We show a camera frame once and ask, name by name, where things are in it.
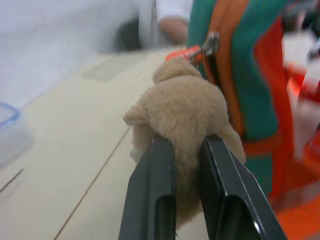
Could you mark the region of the beige plush toy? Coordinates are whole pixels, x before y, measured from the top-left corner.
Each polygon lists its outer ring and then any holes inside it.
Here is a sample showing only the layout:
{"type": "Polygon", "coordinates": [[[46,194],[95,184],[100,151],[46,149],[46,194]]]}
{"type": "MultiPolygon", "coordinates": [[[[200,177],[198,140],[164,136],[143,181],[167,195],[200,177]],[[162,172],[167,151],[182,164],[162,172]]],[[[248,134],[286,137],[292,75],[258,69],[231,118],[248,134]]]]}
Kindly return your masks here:
{"type": "Polygon", "coordinates": [[[154,72],[149,87],[124,114],[132,128],[130,157],[138,163],[155,135],[173,147],[176,169],[176,227],[202,212],[199,193],[199,151],[204,139],[219,136],[241,162],[246,154],[239,134],[232,127],[221,90],[203,79],[183,58],[164,61],[154,72]]]}

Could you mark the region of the orange zipper pull with clip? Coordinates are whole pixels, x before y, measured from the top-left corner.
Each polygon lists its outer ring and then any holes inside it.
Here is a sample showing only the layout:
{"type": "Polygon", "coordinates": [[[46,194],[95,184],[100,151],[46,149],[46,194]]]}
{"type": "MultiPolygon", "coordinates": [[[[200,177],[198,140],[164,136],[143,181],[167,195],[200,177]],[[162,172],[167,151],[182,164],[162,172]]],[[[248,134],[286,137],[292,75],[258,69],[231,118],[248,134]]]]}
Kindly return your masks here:
{"type": "Polygon", "coordinates": [[[202,45],[195,45],[190,48],[183,48],[169,53],[165,60],[173,58],[183,58],[192,65],[202,63],[207,57],[214,56],[220,45],[220,34],[218,32],[209,32],[206,41],[202,45]]]}

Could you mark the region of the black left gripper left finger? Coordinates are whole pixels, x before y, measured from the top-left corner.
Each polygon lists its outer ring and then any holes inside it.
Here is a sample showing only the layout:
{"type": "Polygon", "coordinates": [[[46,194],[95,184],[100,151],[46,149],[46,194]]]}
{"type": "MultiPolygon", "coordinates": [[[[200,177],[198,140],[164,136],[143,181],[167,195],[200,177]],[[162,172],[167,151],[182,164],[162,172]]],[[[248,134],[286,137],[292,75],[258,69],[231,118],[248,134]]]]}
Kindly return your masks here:
{"type": "Polygon", "coordinates": [[[176,176],[171,143],[155,136],[129,178],[118,240],[176,240],[176,176]]]}

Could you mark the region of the person in white shirt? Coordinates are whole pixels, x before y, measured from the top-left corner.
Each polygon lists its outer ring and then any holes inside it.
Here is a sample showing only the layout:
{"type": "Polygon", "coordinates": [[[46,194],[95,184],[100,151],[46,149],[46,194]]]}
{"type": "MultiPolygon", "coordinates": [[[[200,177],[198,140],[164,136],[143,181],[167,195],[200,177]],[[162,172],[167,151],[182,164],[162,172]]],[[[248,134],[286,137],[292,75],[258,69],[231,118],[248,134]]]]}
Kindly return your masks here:
{"type": "Polygon", "coordinates": [[[134,16],[116,33],[121,51],[164,49],[186,44],[194,0],[130,0],[134,16]]]}

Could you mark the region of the orange and teal backpack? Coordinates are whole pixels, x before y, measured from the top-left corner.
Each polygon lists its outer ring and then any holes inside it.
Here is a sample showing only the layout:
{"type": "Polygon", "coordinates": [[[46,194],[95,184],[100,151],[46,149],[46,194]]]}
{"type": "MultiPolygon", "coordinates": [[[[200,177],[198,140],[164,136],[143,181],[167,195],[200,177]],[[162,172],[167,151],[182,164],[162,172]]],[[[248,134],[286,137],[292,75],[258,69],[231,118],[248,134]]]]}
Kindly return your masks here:
{"type": "Polygon", "coordinates": [[[299,0],[194,0],[187,46],[219,34],[200,72],[222,90],[253,173],[287,240],[320,240],[320,157],[294,156],[290,81],[305,72],[284,64],[288,12],[299,0]]]}

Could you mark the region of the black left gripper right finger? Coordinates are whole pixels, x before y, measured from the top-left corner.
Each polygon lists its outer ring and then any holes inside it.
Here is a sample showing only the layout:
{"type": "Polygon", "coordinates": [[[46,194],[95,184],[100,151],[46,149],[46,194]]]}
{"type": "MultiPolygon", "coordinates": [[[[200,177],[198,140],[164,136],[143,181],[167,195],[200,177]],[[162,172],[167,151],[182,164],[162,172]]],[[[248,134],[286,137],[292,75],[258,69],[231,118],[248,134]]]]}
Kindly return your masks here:
{"type": "Polygon", "coordinates": [[[209,240],[288,240],[256,178],[219,136],[204,139],[199,159],[209,240]]]}

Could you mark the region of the clear container with blue lid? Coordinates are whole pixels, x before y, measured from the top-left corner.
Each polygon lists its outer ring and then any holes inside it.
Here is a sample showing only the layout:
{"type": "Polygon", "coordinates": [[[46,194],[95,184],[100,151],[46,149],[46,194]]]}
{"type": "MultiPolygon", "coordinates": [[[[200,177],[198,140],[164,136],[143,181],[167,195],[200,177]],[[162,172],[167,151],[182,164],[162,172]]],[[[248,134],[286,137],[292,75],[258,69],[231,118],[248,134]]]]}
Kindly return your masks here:
{"type": "Polygon", "coordinates": [[[23,112],[6,102],[0,102],[0,169],[11,164],[33,142],[23,112]]]}

